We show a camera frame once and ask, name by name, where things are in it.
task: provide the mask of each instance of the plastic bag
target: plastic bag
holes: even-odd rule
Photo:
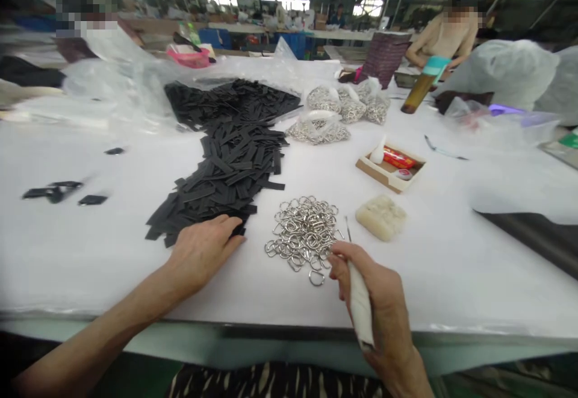
[[[454,98],[444,122],[463,145],[478,151],[518,152],[553,140],[560,117],[545,112],[493,116],[476,101]]]
[[[376,96],[380,90],[381,84],[377,78],[367,78],[357,85],[356,92],[359,100],[367,104],[365,100],[370,96]]]
[[[362,119],[383,125],[391,100],[385,91],[382,91],[379,80],[377,78],[364,80],[358,85],[357,94],[359,100],[367,107]]]
[[[351,137],[340,123],[341,116],[332,111],[313,110],[301,114],[299,120],[287,129],[287,135],[313,145],[339,142]]]
[[[115,128],[182,131],[163,87],[186,76],[189,69],[156,59],[119,26],[84,30],[83,37],[100,59],[81,60],[63,70],[67,77],[62,89],[67,95],[114,105],[110,117]]]
[[[367,106],[359,100],[359,96],[352,86],[344,85],[343,88],[347,91],[347,95],[340,99],[342,121],[345,124],[351,124],[359,121],[365,115]]]
[[[552,82],[559,62],[558,55],[529,40],[488,41],[475,49],[432,95],[444,91],[494,92],[492,104],[531,111]]]
[[[563,126],[578,125],[578,47],[558,52],[560,64],[554,80],[536,102],[535,109],[562,116]]]
[[[339,114],[341,102],[335,88],[320,85],[307,94],[309,110],[325,110]]]

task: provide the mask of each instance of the person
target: person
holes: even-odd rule
[[[423,69],[431,56],[453,59],[457,55],[446,67],[446,72],[449,72],[470,56],[479,26],[478,14],[473,7],[453,1],[446,11],[428,23],[405,57]]]
[[[128,342],[199,292],[245,241],[231,237],[241,223],[227,215],[181,231],[167,262],[149,275],[127,297],[84,330],[12,380],[21,397],[86,396]],[[224,374],[186,365],[167,386],[167,396],[288,396],[297,394],[433,398],[421,356],[409,330],[400,276],[376,264],[361,247],[336,242],[329,256],[330,278],[339,283],[339,298],[349,310],[350,275],[347,261],[356,265],[368,288],[373,308],[374,352],[367,362],[376,379],[345,375],[310,365],[270,362]]]
[[[328,25],[339,25],[339,29],[346,29],[345,17],[343,17],[343,4],[337,6],[337,12],[331,16]]]

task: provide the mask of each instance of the right hand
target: right hand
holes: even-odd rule
[[[339,281],[339,298],[346,302],[350,316],[351,287],[347,261],[357,267],[369,292],[375,351],[365,352],[365,359],[386,385],[403,382],[412,371],[416,357],[420,357],[411,340],[401,277],[377,264],[356,244],[338,241],[331,250],[329,277]]]

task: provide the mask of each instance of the black fabric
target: black fabric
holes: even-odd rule
[[[60,88],[65,77],[58,69],[40,68],[18,57],[6,55],[0,59],[0,79],[20,86]]]
[[[578,225],[558,225],[537,213],[477,213],[578,279]]]

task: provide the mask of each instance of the pile of metal rings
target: pile of metal rings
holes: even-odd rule
[[[282,202],[279,207],[273,230],[277,239],[265,244],[265,253],[270,258],[287,260],[294,272],[309,263],[309,281],[320,287],[325,282],[324,270],[331,268],[327,257],[331,254],[331,245],[338,240],[335,235],[343,240],[341,231],[335,229],[339,210],[314,196]]]

